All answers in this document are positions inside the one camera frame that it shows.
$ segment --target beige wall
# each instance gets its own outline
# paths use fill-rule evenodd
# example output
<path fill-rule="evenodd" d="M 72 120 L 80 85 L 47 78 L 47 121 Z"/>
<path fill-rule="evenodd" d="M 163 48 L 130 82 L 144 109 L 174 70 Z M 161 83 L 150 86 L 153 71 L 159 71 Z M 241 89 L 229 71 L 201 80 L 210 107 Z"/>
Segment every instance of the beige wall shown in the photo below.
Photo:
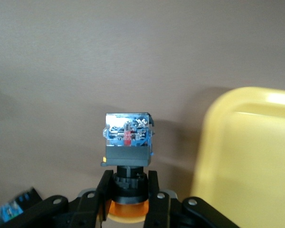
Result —
<path fill-rule="evenodd" d="M 206 109 L 243 86 L 285 89 L 285 1 L 0 1 L 0 204 L 95 187 L 105 113 L 137 111 L 183 199 Z"/>

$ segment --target yellow tray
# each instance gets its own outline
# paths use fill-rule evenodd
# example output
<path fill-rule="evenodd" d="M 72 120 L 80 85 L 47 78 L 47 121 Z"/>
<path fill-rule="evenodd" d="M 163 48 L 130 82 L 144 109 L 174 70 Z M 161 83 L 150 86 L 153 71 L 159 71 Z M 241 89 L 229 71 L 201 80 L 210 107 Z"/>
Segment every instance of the yellow tray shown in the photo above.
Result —
<path fill-rule="evenodd" d="M 285 228 L 285 91 L 244 87 L 215 101 L 191 194 L 242 228 Z"/>

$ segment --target black rotary base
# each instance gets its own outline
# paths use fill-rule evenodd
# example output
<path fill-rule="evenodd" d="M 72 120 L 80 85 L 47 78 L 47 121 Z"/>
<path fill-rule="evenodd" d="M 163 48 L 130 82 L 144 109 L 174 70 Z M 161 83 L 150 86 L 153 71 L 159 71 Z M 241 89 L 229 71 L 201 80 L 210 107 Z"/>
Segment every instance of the black rotary base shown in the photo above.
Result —
<path fill-rule="evenodd" d="M 114 178 L 113 201 L 120 204 L 136 204 L 148 199 L 148 178 L 143 167 L 117 166 Z"/>

